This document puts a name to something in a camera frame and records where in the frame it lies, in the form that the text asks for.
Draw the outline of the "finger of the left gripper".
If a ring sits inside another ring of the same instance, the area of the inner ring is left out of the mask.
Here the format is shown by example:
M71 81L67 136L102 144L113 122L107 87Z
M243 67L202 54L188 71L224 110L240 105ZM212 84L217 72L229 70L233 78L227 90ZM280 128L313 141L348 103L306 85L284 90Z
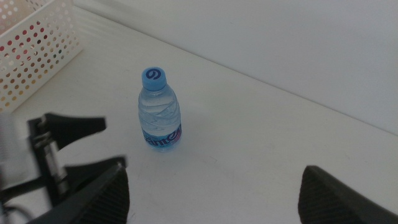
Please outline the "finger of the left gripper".
M126 158L124 156L116 156L88 164L66 165L66 180L69 186L68 195L77 193L103 172L115 165L121 165L126 168Z
M47 113L42 117L41 127L45 133L50 133L50 139L61 150L77 140L104 131L106 120L104 117L68 117Z

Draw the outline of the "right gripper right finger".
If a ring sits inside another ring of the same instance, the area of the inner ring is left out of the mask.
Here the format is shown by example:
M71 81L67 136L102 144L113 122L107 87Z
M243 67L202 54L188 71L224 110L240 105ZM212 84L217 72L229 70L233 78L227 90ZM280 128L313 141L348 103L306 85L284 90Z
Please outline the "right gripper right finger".
M374 203L318 166L306 166L298 199L302 223L397 223Z

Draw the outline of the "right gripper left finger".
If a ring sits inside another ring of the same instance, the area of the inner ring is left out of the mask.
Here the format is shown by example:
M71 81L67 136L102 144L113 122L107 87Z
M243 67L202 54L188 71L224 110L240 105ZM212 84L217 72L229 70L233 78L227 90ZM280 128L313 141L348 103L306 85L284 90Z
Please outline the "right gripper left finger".
M129 206L127 173L125 168L118 164L28 224L125 224Z

